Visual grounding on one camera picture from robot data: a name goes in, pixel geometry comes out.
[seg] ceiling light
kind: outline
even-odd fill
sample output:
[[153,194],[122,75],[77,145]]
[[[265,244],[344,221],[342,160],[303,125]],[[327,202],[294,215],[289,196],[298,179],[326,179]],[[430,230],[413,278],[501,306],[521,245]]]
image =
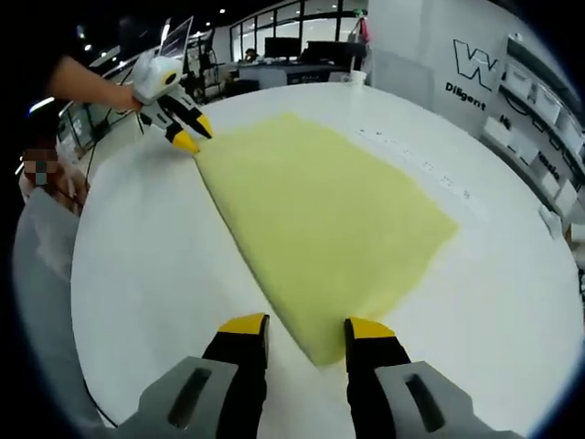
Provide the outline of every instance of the ceiling light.
[[48,103],[52,103],[53,101],[55,101],[55,98],[53,97],[43,99],[41,102],[37,102],[35,105],[30,107],[28,113],[31,114],[34,110],[38,110],[39,108],[44,107],[45,105],[47,105]]

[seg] desk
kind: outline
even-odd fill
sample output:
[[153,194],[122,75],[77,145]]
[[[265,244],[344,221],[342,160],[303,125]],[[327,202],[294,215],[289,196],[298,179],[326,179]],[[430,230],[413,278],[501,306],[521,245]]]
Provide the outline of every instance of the desk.
[[[297,112],[415,178],[461,228],[382,322],[413,361],[426,360],[466,390],[494,428],[528,434],[542,421],[580,358],[577,267],[567,244],[550,238],[537,197],[504,162],[441,117],[369,87],[280,87],[204,111],[217,133]],[[415,155],[416,166],[408,159]],[[161,134],[98,170],[71,288],[83,373],[114,421],[128,418],[142,391],[180,359],[202,354],[226,320],[263,311],[271,315],[271,349],[258,437],[354,437],[344,364],[317,369],[298,349],[242,261],[195,161]]]
[[347,72],[347,69],[328,64],[242,64],[239,67],[239,78],[257,80],[260,90],[284,85],[295,85],[309,82],[328,82],[332,72]]

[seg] shelf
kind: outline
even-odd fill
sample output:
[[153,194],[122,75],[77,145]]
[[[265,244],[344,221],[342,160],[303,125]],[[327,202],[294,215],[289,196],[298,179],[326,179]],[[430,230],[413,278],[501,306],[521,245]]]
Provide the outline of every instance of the shelf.
[[512,90],[511,88],[509,88],[505,82],[502,81],[500,83],[499,91],[502,92],[502,94],[504,94],[504,96],[506,96],[509,99],[511,99],[512,101],[514,101],[514,103],[521,106],[523,110],[530,113],[530,115],[533,116],[540,124],[542,124],[548,128],[547,133],[550,135],[550,137],[553,138],[553,140],[555,141],[555,143],[557,145],[560,145],[560,147],[563,150],[562,151],[563,157],[566,157],[569,160],[568,163],[569,163],[569,166],[571,167],[571,169],[578,170],[579,177],[580,177],[580,183],[582,184],[583,182],[585,182],[585,166],[583,165],[583,162],[581,161],[581,157],[575,151],[570,149],[570,147],[568,147],[565,144],[565,141],[561,137],[560,131],[558,130],[557,126],[555,124],[547,121],[547,119],[545,119],[540,114],[538,109],[535,107],[534,103],[532,103],[528,99],[516,94],[516,92],[514,90]]
[[507,54],[516,59],[541,79],[575,116],[581,126],[585,126],[585,112],[577,94],[544,61],[515,38],[508,36]]
[[482,134],[480,136],[480,142],[487,146],[494,154],[506,163],[516,174],[524,181],[524,183],[532,190],[542,204],[544,204],[548,210],[552,210],[559,216],[561,212],[555,204],[555,200],[551,197],[547,191],[542,187],[534,172],[527,165],[526,162],[512,154],[507,147],[502,147],[497,143],[493,142],[488,136]]

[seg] yellow towel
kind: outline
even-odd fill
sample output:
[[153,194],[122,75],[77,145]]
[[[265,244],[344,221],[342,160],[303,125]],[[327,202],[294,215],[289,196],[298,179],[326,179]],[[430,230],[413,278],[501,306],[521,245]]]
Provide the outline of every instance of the yellow towel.
[[404,173],[293,114],[201,146],[243,257],[318,366],[343,357],[347,317],[387,314],[457,230]]

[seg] gray gripper base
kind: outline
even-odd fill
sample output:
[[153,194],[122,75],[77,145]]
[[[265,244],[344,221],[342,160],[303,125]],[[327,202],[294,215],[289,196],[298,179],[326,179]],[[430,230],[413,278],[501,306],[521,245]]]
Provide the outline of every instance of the gray gripper base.
[[376,375],[398,439],[521,438],[483,423],[471,397],[424,361],[378,368]]
[[215,439],[238,366],[189,357],[151,384],[116,439]]

